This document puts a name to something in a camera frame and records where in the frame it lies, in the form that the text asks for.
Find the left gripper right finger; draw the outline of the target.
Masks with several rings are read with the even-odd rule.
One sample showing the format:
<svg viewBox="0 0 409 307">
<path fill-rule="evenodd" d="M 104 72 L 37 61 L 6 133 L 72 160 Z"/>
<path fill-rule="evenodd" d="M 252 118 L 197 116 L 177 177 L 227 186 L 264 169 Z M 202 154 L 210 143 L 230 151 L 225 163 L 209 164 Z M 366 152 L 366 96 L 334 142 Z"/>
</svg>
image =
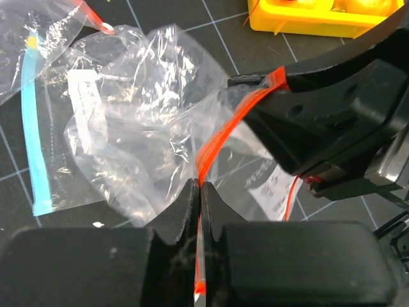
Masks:
<svg viewBox="0 0 409 307">
<path fill-rule="evenodd" d="M 207 306 L 389 306 L 395 281 L 354 221 L 249 222 L 201 186 Z"/>
</svg>

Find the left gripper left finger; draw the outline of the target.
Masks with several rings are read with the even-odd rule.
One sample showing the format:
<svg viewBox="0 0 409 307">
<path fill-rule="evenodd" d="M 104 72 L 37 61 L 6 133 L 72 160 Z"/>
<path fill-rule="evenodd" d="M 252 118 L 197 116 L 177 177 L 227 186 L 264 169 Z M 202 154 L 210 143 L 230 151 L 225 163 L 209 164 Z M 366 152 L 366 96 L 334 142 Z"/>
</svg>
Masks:
<svg viewBox="0 0 409 307">
<path fill-rule="evenodd" d="M 142 228 L 38 228 L 1 253 L 2 306 L 193 306 L 199 184 Z"/>
</svg>

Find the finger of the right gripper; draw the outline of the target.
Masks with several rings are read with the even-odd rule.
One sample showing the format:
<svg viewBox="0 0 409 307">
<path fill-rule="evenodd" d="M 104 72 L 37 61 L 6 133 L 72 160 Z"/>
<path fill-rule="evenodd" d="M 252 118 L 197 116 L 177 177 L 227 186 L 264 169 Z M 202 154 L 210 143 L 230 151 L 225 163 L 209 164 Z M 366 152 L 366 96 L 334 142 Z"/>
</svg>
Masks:
<svg viewBox="0 0 409 307">
<path fill-rule="evenodd" d="M 289 91 L 303 92 L 346 80 L 379 59 L 408 73 L 408 7 L 360 37 L 324 54 L 285 66 Z"/>
</svg>

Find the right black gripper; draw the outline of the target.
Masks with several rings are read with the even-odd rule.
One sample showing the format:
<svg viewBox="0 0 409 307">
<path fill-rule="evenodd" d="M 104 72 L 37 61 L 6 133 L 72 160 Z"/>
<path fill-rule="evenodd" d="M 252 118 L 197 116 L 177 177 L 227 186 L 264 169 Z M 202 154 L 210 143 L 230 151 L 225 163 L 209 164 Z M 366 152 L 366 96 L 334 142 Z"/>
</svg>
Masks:
<svg viewBox="0 0 409 307">
<path fill-rule="evenodd" d="M 277 90 L 245 122 L 292 175 L 310 173 L 321 163 L 343 164 L 380 148 L 364 171 L 311 182 L 309 192 L 331 201 L 377 194 L 407 210 L 408 127 L 398 133 L 403 126 L 393 117 L 407 87 L 407 72 L 377 59 L 326 87 Z"/>
</svg>

